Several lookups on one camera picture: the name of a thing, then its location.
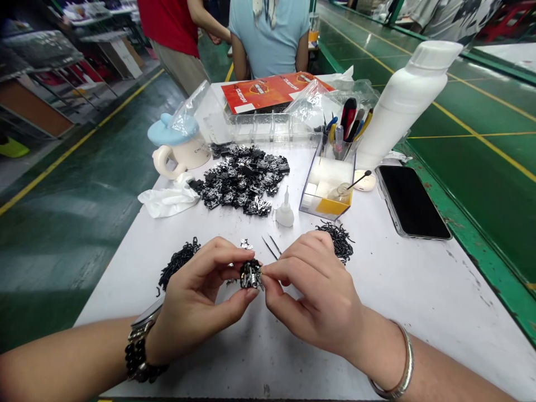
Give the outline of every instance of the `hand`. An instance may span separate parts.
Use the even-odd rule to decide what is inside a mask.
[[[212,43],[214,43],[216,46],[222,44],[222,40],[217,37],[216,35],[212,35],[210,32],[207,32],[208,36],[210,37],[210,40],[212,40]]]
[[[365,308],[352,276],[334,253],[329,233],[300,236],[278,261],[263,266],[261,273],[266,306],[292,334],[346,359],[355,355]],[[293,284],[304,297],[293,299],[278,281],[284,286]]]
[[[216,237],[171,277],[162,311],[147,336],[149,364],[162,366],[186,355],[242,317],[257,289],[240,289],[229,300],[214,302],[223,282],[239,279],[240,266],[254,256],[254,251]]]

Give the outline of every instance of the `blue lid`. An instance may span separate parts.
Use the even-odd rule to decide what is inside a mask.
[[[181,116],[173,123],[174,128],[168,128],[171,118],[169,113],[162,113],[160,120],[149,127],[147,137],[154,145],[180,145],[190,141],[199,132],[199,125],[194,117]]]

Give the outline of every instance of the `red shirt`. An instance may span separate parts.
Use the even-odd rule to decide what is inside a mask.
[[[197,25],[186,0],[138,0],[145,36],[162,46],[199,58]]]

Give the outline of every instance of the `wrist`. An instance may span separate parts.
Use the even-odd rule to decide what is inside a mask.
[[[160,340],[157,322],[145,337],[145,357],[153,367],[165,366],[170,363],[168,354],[162,350],[164,342]]]
[[[397,386],[404,374],[406,349],[400,329],[374,310],[364,307],[363,331],[346,360],[383,389]]]

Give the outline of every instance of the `fingernail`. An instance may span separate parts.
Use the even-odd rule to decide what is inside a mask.
[[[249,288],[246,293],[246,300],[252,301],[259,294],[259,290],[255,288]]]

